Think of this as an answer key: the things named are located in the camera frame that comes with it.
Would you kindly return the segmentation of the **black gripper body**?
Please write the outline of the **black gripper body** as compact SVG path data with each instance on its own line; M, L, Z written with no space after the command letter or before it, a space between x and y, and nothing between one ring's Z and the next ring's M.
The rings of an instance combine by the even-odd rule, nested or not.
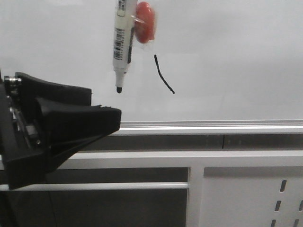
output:
M2 163L10 190L36 184L51 172L51 101L45 80L17 72L0 83Z

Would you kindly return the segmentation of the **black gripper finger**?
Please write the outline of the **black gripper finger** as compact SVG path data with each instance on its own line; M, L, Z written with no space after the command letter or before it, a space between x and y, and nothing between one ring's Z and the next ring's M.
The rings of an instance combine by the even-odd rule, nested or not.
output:
M52 172L82 148L118 131L121 110L37 98L35 121L42 134L46 170Z
M18 85L20 106L27 111L34 110L37 97L63 104L91 105L92 90L89 88L48 82L22 72L15 76L21 79Z

